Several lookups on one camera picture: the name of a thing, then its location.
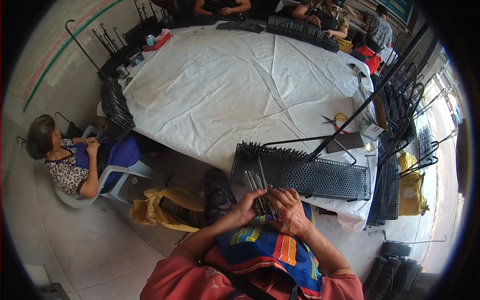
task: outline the red tray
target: red tray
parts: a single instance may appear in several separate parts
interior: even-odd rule
[[[167,33],[161,40],[159,40],[155,45],[150,47],[143,47],[144,51],[154,51],[158,50],[161,45],[163,45],[166,41],[168,41],[172,36],[170,33]]]

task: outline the white plastic chair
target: white plastic chair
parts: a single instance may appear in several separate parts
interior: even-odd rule
[[[82,138],[85,139],[90,134],[92,133],[97,134],[99,131],[100,130],[98,128],[96,128],[93,125],[90,125],[87,127],[87,129],[83,133]],[[105,182],[107,181],[108,176],[112,172],[119,172],[123,174],[110,191],[100,194],[100,191],[105,187]],[[140,177],[157,180],[157,181],[162,181],[165,179],[164,176],[162,176],[155,170],[151,169],[149,166],[147,166],[146,164],[144,164],[139,160],[133,166],[130,166],[128,168],[119,167],[119,166],[107,166],[105,170],[102,172],[102,175],[100,175],[100,178],[98,179],[98,192],[96,196],[93,198],[88,198],[83,195],[75,195],[75,196],[68,195],[64,193],[56,184],[55,184],[55,192],[57,193],[60,200],[62,200],[65,204],[74,208],[83,208],[91,205],[99,195],[128,203],[126,199],[124,199],[119,195],[119,192],[123,184],[127,180],[129,174],[133,174],[135,176],[140,176]]]

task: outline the blue apron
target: blue apron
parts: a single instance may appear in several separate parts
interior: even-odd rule
[[[119,167],[130,167],[133,166],[140,159],[140,151],[138,149],[137,143],[131,134],[128,134],[120,142],[115,142],[113,140],[107,139],[105,143],[102,143],[102,147],[106,148],[106,151],[109,152],[107,166],[119,166]],[[67,163],[61,160],[45,160],[47,162],[63,163],[74,165],[76,167],[81,167],[84,169],[89,169],[90,159],[87,153],[87,145],[83,143],[77,143],[74,145],[66,146],[64,148],[76,148],[77,154],[75,155],[76,162],[75,164]],[[119,172],[111,173],[107,181],[105,181],[104,186],[112,183],[121,176]]]

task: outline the colorful apron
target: colorful apron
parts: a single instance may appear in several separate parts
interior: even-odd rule
[[[307,218],[315,224],[310,204],[304,203]],[[289,274],[310,299],[322,297],[322,275],[318,261],[307,245],[296,237],[279,233],[265,225],[270,216],[257,217],[248,227],[231,230],[216,237],[217,244],[237,274],[273,266]]]
[[[102,143],[102,147],[106,148],[106,151],[109,153],[107,166],[119,166],[119,167],[130,167],[133,166],[140,159],[140,151],[138,149],[137,143],[133,139],[132,135],[128,134],[120,142],[115,142],[113,140]],[[61,160],[45,160],[47,162],[63,163],[74,165],[76,167],[81,167],[84,169],[89,168],[90,158],[87,153],[87,145],[83,143],[77,143],[75,145],[66,146],[65,148],[76,148],[77,154],[75,155],[76,163],[67,163]],[[119,172],[112,172],[107,181],[105,181],[104,186],[112,183],[121,176]]]

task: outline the red stool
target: red stool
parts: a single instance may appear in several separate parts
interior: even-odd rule
[[[370,69],[370,75],[375,73],[375,71],[378,69],[378,66],[380,66],[380,58],[377,55],[375,55],[375,52],[370,50],[366,45],[363,45],[362,47],[358,48],[357,51],[365,56],[370,57],[370,60],[365,60],[365,63]]]

